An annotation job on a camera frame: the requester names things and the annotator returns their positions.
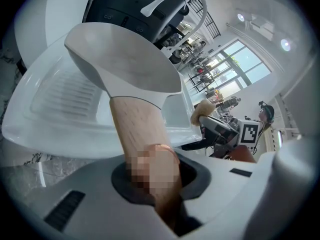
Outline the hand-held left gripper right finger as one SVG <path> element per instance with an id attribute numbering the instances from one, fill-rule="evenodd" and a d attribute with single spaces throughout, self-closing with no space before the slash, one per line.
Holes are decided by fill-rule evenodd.
<path id="1" fill-rule="evenodd" d="M 183 207 L 196 228 L 188 237 L 243 237 L 257 199 L 246 197 L 258 163 L 179 154 L 195 178 L 182 190 Z"/>

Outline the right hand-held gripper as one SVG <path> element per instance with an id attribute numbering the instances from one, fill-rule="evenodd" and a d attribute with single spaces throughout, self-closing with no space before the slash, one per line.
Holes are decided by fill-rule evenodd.
<path id="1" fill-rule="evenodd" d="M 260 132 L 257 121 L 232 118 L 226 123 L 212 116 L 200 116 L 199 122 L 217 135 L 214 157 L 225 157 L 238 146 L 245 146 L 252 152 L 257 144 Z"/>

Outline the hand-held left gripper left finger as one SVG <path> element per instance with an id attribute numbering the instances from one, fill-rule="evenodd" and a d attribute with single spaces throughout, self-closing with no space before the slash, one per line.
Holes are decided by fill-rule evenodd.
<path id="1" fill-rule="evenodd" d="M 32 210 L 63 240 L 174 240 L 175 233 L 150 205 L 133 204 L 114 189 L 122 158 L 87 164 L 47 187 Z"/>

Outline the beige fibrous scrubber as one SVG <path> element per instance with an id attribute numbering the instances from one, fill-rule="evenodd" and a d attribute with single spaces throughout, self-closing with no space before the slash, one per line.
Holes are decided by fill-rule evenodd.
<path id="1" fill-rule="evenodd" d="M 200 126 L 200 117 L 208 117 L 215 109 L 216 105 L 208 99 L 202 100 L 194 109 L 190 117 L 190 123 L 194 126 Z"/>

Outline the large white bowl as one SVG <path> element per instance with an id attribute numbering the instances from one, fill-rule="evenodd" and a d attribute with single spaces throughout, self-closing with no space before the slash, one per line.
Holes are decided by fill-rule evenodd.
<path id="1" fill-rule="evenodd" d="M 152 43 L 123 27 L 101 22 L 75 26 L 64 46 L 80 71 L 107 92 L 113 122 L 134 186 L 155 200 L 155 211 L 174 228 L 181 206 L 180 161 L 162 116 L 181 78 Z"/>

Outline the person's right forearm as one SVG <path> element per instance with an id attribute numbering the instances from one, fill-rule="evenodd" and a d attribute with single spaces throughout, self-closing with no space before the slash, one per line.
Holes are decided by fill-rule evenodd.
<path id="1" fill-rule="evenodd" d="M 231 160 L 256 163 L 254 156 L 245 145 L 239 145 L 227 155 Z"/>

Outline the large glass window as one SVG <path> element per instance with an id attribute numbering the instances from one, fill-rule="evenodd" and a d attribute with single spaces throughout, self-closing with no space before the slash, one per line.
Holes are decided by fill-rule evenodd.
<path id="1" fill-rule="evenodd" d="M 243 42 L 236 40 L 202 63 L 199 91 L 217 90 L 224 98 L 271 74 L 268 66 Z"/>

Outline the white sink with washboard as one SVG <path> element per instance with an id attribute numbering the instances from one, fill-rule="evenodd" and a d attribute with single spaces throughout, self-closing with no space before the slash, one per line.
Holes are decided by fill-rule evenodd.
<path id="1" fill-rule="evenodd" d="M 4 138 L 59 157 L 106 159 L 122 155 L 108 94 L 78 69 L 63 37 L 28 68 L 2 123 Z"/>

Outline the black balcony railing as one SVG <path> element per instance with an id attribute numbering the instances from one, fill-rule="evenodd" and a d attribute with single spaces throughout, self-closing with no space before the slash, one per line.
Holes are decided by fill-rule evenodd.
<path id="1" fill-rule="evenodd" d="M 190 0 L 188 2 L 188 5 L 191 10 L 197 15 L 197 17 L 201 19 L 204 12 L 204 7 L 201 0 Z M 209 12 L 206 14 L 203 26 L 206 28 L 213 40 L 221 35 L 216 23 L 214 22 Z"/>

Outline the dark grey machine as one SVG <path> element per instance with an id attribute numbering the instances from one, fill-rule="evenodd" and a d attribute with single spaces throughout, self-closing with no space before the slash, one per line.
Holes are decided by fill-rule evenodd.
<path id="1" fill-rule="evenodd" d="M 146 17 L 141 9 L 154 0 L 92 0 L 87 3 L 83 22 L 102 22 L 131 30 L 155 43 L 168 25 L 178 26 L 189 13 L 190 0 L 165 0 Z"/>

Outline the marble patterned counter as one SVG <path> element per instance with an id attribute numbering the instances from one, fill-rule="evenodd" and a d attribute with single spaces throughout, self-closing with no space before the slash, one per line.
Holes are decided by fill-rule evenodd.
<path id="1" fill-rule="evenodd" d="M 0 46 L 0 60 L 5 61 L 9 65 L 15 65 L 22 76 L 27 72 L 27 68 L 20 54 L 14 56 L 8 48 Z"/>

